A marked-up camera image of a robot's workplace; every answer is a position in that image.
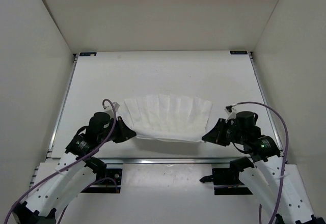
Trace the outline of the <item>white pleated skirt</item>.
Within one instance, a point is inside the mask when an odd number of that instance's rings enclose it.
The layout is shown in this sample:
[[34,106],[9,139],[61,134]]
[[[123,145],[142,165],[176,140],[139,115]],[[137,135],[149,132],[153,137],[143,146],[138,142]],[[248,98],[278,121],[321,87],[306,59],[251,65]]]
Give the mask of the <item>white pleated skirt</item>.
[[200,143],[211,110],[199,97],[155,94],[125,99],[119,115],[139,139]]

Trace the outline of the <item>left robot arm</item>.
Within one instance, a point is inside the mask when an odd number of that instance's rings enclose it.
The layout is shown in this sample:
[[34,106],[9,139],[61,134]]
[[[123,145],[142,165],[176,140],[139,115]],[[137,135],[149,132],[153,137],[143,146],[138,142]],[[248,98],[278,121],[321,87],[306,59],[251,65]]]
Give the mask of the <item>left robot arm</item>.
[[12,206],[10,214],[17,223],[56,223],[56,217],[84,189],[95,182],[110,180],[106,164],[94,157],[104,143],[122,143],[136,136],[120,116],[97,112],[81,127],[54,172],[36,183]]

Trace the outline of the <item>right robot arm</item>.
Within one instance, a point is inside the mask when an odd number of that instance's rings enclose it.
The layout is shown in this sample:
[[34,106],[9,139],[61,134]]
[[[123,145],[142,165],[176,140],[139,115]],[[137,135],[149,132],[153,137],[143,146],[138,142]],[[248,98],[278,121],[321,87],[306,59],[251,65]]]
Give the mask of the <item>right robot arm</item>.
[[228,177],[248,188],[260,209],[269,215],[270,223],[324,223],[299,195],[286,174],[284,154],[270,136],[261,133],[257,120],[254,112],[233,111],[227,119],[219,119],[202,140],[243,146],[245,156],[230,162]]

